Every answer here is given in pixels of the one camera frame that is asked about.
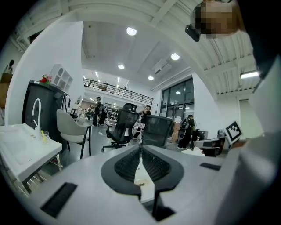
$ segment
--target chair armrest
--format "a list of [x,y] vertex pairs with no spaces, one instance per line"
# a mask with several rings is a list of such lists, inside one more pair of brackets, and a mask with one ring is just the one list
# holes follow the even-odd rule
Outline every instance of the chair armrest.
[[109,130],[109,128],[112,127],[112,125],[110,124],[106,124],[106,126],[107,126],[107,130]]

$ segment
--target white sink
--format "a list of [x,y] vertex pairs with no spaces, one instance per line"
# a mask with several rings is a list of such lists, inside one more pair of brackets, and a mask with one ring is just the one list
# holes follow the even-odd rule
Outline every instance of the white sink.
[[37,140],[35,131],[25,123],[0,127],[1,155],[20,182],[61,149],[62,145],[53,140],[48,144]]

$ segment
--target railing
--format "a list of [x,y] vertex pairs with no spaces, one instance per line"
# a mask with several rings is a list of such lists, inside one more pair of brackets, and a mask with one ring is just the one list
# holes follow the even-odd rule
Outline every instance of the railing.
[[130,98],[133,100],[137,100],[137,101],[152,105],[153,98],[147,97],[145,95],[138,94],[136,92],[129,91],[129,90],[126,90],[121,87],[116,87],[116,86],[110,85],[108,83],[99,83],[95,80],[83,79],[83,81],[84,81],[85,87],[97,89],[100,91],[105,91],[105,92],[108,92],[111,94],[120,95],[120,96],[123,96],[126,98]]

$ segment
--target faucet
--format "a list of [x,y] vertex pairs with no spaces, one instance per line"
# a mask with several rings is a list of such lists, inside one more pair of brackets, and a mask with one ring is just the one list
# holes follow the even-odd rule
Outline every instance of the faucet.
[[33,104],[33,110],[32,110],[31,115],[34,116],[34,108],[35,108],[35,105],[36,105],[37,102],[39,103],[38,124],[35,122],[35,120],[33,120],[33,121],[36,125],[36,128],[35,128],[36,137],[38,138],[38,140],[40,140],[41,139],[41,128],[40,128],[41,101],[40,101],[39,98],[36,99],[34,104]]

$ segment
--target ceiling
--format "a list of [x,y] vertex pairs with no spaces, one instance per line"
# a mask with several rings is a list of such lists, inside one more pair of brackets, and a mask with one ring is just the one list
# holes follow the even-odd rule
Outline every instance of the ceiling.
[[[201,38],[195,43],[184,32],[192,10],[200,2],[43,0],[20,20],[11,39],[20,51],[24,51],[30,35],[45,29],[62,15],[88,8],[90,13],[80,16],[85,21],[82,40],[84,69],[134,80],[152,88],[165,81],[171,82],[171,77],[182,74],[181,71],[190,66],[213,96],[252,91],[259,78],[240,79],[241,72],[256,69],[247,34],[238,32],[215,40]],[[93,22],[85,19],[95,15]],[[138,30],[136,36],[127,35],[128,26]],[[171,60],[173,52],[181,56],[178,61]],[[160,59],[166,60],[172,68],[149,81],[147,77],[154,73],[152,68]],[[118,69],[119,63],[125,65],[124,70]]]
[[[86,58],[82,59],[82,67],[116,74],[150,88],[188,67],[181,58],[172,60],[175,50],[153,33],[138,29],[135,36],[130,36],[126,29],[113,23],[84,22],[82,48]],[[160,60],[165,69],[155,74],[154,66]]]
[[95,80],[95,81],[100,80],[102,83],[108,83],[114,86],[119,85],[119,87],[122,88],[126,87],[128,82],[128,80],[121,77],[118,82],[117,76],[108,73],[103,73],[100,71],[93,71],[89,69],[82,69],[82,76],[84,76],[88,80]]

